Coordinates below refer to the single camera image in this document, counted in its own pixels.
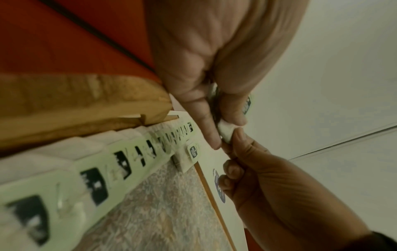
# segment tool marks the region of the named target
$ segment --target marble surface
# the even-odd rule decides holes
[[[232,250],[192,167],[169,161],[94,226],[75,251]]]

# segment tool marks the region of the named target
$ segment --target dark sleeve cuff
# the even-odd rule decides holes
[[[374,232],[340,251],[397,251],[397,243],[383,234]]]

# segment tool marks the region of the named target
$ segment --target hand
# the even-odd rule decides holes
[[[224,120],[246,124],[242,108],[291,41],[309,0],[145,0],[157,74],[221,147],[206,101],[209,79],[222,91]]]
[[[264,250],[323,250],[345,247],[371,232],[360,218],[299,167],[272,155],[234,131],[223,144],[231,160],[219,178],[224,193]]]

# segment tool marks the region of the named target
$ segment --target power strip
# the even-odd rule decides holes
[[[69,138],[1,159],[2,250],[72,250],[175,153],[178,169],[190,168],[199,158],[198,130],[184,117]]]

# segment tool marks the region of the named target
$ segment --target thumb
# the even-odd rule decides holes
[[[239,162],[245,164],[257,174],[270,172],[273,167],[282,164],[282,158],[270,154],[266,148],[256,141],[250,140],[241,127],[234,130],[232,145]]]
[[[229,123],[243,126],[247,119],[243,113],[245,102],[249,94],[227,94],[222,92],[219,96],[219,109],[222,118]]]

